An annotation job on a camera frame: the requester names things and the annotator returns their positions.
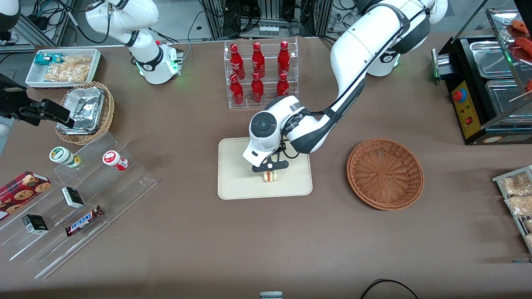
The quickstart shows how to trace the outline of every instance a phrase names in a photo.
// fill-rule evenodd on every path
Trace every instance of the white bottle with green label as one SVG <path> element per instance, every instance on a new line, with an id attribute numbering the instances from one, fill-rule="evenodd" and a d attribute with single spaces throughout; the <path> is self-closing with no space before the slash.
<path id="1" fill-rule="evenodd" d="M 62 146 L 58 146 L 50 152 L 50 160 L 70 168 L 77 167 L 81 163 L 81 158 L 78 155 L 72 154 Z"/>

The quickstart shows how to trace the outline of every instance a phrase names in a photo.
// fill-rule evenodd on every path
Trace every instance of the red switch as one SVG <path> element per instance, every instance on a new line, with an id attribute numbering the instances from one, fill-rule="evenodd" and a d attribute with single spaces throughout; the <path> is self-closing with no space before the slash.
<path id="1" fill-rule="evenodd" d="M 459 90 L 453 94 L 453 100 L 457 102 L 462 100 L 462 97 L 463 97 L 463 93 Z"/>

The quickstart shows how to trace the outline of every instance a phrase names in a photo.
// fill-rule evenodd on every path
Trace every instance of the packaged bread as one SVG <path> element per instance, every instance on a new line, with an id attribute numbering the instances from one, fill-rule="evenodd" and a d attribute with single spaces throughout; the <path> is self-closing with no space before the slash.
<path id="1" fill-rule="evenodd" d="M 89 75 L 92 60 L 89 56 L 63 56 L 63 62 L 50 63 L 44 79 L 54 82 L 83 83 Z"/>
<path id="2" fill-rule="evenodd" d="M 525 221 L 525 228 L 528 232 L 532 232 L 532 219 Z"/>
<path id="3" fill-rule="evenodd" d="M 532 215 L 532 196 L 514 196 L 508 199 L 508 207 L 515 216 Z"/>
<path id="4" fill-rule="evenodd" d="M 524 172 L 501 180 L 501 185 L 508 195 L 528 195 L 532 193 L 532 183 Z"/>

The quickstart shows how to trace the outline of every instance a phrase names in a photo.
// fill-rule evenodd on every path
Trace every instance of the robotic arm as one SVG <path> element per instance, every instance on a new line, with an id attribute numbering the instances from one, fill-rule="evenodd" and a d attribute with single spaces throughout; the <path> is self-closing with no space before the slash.
<path id="1" fill-rule="evenodd" d="M 0 2 L 0 33 L 13 28 L 20 17 L 19 0 Z M 52 120 L 72 128 L 70 111 L 48 99 L 41 102 L 28 98 L 26 88 L 0 74 L 0 117 L 14 118 L 38 126 L 41 120 Z"/>
<path id="2" fill-rule="evenodd" d="M 85 16 L 95 31 L 129 48 L 146 81 L 162 84 L 180 74 L 182 52 L 158 45 L 146 30 L 159 21 L 159 10 L 152 0 L 102 0 L 88 6 Z"/>
<path id="3" fill-rule="evenodd" d="M 286 136 L 298 153 L 310 154 L 323 144 L 331 130 L 358 98 L 370 65 L 388 48 L 404 54 L 420 46 L 429 33 L 431 12 L 438 6 L 442 18 L 447 0 L 359 0 L 362 17 L 349 27 L 331 50 L 331 66 L 338 82 L 338 97 L 320 112 L 307 110 L 295 96 L 273 100 L 253 116 L 250 143 L 243 157 L 255 172 L 288 167 L 270 156 L 285 148 Z"/>

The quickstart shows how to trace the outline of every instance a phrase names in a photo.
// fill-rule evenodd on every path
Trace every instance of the brown wicker basket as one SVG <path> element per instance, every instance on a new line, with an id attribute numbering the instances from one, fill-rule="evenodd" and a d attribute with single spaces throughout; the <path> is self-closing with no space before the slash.
<path id="1" fill-rule="evenodd" d="M 94 138 L 99 136 L 102 133 L 105 133 L 109 130 L 109 127 L 111 126 L 111 122 L 113 121 L 113 113 L 114 113 L 114 99 L 113 95 L 109 92 L 109 89 L 99 83 L 99 82 L 91 82 L 87 84 L 83 84 L 80 86 L 76 86 L 74 89 L 80 89 L 80 88 L 89 88 L 89 87 L 98 87 L 104 90 L 105 92 L 105 99 L 103 103 L 102 108 L 102 115 L 100 116 L 100 123 L 99 123 L 99 129 L 95 134 L 92 135 L 66 135 L 61 132 L 59 132 L 57 129 L 55 129 L 55 133 L 61 138 L 61 140 L 68 142 L 68 143 L 75 143 L 77 145 L 86 145 L 87 143 L 91 142 Z M 63 100 L 61 100 L 61 105 L 64 105 L 65 100 L 67 98 L 67 95 L 63 97 Z"/>
<path id="2" fill-rule="evenodd" d="M 347 159 L 349 184 L 367 204 L 380 210 L 412 205 L 423 190 L 423 170 L 406 146 L 385 138 L 359 143 Z"/>

